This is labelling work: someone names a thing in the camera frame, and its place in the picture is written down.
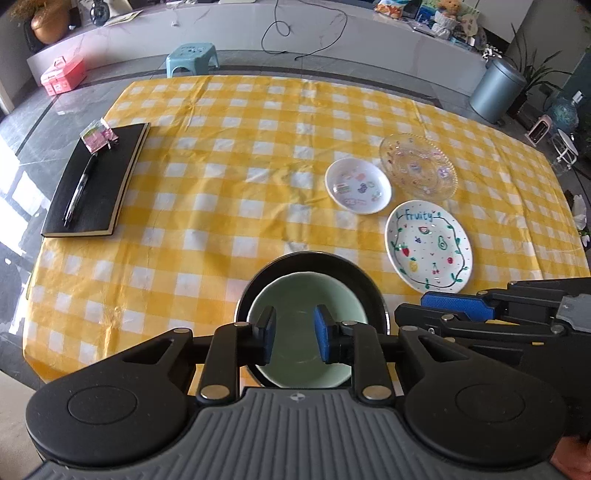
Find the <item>clear glass plate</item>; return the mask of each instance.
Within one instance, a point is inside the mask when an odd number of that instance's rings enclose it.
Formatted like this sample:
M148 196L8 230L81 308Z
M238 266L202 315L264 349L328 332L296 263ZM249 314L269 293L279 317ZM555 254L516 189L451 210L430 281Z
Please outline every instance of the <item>clear glass plate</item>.
M415 198L441 202L457 190L453 163L424 137L390 135L379 146L379 156L386 175Z

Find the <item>black notebook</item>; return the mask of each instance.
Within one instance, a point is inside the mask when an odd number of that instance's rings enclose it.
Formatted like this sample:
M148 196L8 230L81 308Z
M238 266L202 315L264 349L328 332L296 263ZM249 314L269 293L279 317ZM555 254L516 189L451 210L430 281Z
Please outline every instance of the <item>black notebook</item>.
M64 226L64 214L82 173L90 159L90 152L78 140L76 148L61 175L41 234L43 236L90 236L113 233L123 196L131 172L148 136L150 124L135 124L113 129L119 142L110 150L103 147L86 182L74 215Z

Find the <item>white plate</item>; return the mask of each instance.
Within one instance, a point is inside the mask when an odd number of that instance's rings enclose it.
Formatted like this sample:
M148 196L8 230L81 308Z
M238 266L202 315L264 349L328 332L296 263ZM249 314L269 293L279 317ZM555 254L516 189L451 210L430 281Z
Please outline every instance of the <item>white plate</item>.
M370 215L386 208L392 198L392 186L383 171L357 158L341 158L324 175L330 197L342 208Z
M458 293L470 279L472 247L466 232L434 203L398 205L388 217L384 239L398 275L421 293Z

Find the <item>yellow checkered tablecloth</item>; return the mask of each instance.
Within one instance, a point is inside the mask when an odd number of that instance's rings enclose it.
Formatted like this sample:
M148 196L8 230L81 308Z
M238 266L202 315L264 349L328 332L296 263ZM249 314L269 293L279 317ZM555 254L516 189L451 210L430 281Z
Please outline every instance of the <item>yellow checkered tablecloth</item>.
M397 189L389 208L357 216L324 189L331 162L378 161L382 138L395 132L428 137L456 166L459 189L442 206L474 250L464 293L589 275L547 160L430 105L303 79L180 77L134 83L107 120L152 127L115 234L43 242L24 353L44 380L174 327L212 334L232 321L258 270L302 249L358 264L391 310L418 303L384 249L387 216L405 194Z

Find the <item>pink box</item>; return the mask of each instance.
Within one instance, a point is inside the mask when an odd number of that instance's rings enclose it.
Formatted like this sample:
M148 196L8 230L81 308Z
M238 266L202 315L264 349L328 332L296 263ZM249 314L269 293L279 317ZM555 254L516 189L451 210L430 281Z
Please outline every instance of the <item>pink box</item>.
M59 57L41 75L41 84L47 93L53 96L75 89L85 77L84 59L73 57L66 61L64 57Z

